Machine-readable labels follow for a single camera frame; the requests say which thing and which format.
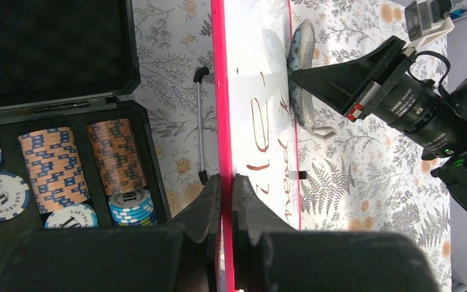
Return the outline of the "grey eraser cloth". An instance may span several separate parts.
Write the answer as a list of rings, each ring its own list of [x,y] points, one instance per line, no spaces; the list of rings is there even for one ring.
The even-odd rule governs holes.
[[[313,93],[312,60],[315,50],[315,30],[310,19],[295,29],[287,56],[289,100],[297,123],[310,135],[328,140],[336,135],[331,126],[316,125]]]

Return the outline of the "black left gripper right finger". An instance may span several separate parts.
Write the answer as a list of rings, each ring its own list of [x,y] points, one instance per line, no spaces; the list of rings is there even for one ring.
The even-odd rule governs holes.
[[[235,288],[244,291],[438,291],[416,244],[393,232],[297,231],[259,199],[247,176],[232,186]]]

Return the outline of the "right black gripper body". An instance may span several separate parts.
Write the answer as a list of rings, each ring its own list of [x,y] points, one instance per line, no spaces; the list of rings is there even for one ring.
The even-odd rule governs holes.
[[[351,96],[346,117],[354,122],[373,114],[422,149],[422,160],[448,158],[467,151],[467,121],[456,115],[449,94],[433,80],[417,80],[405,66],[346,62]]]

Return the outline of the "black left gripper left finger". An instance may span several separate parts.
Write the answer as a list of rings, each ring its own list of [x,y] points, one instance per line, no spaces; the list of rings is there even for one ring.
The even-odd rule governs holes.
[[[216,291],[221,178],[164,224],[44,229],[0,271],[0,291]]]

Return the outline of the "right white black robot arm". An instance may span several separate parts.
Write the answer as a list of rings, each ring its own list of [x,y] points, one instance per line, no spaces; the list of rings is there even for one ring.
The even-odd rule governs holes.
[[[355,122],[374,115],[443,158],[432,175],[467,211],[467,78],[453,92],[409,72],[420,52],[396,36],[356,60],[312,68],[295,33],[286,60],[289,95],[317,98]],[[233,184],[235,286],[245,291],[437,291],[419,248],[394,232],[295,231],[255,197],[247,176]]]

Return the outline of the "pink framed whiteboard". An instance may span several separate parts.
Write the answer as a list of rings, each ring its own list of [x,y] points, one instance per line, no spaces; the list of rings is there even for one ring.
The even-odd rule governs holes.
[[[248,176],[256,195],[300,229],[297,128],[288,96],[288,1],[213,1],[212,37],[223,184],[224,284],[235,290],[232,181]]]

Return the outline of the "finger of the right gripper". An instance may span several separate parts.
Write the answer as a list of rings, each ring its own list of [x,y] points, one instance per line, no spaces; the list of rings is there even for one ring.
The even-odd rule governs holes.
[[[379,47],[356,60],[312,68],[317,99],[341,115],[361,110],[369,115],[404,75],[405,41],[391,36]]]

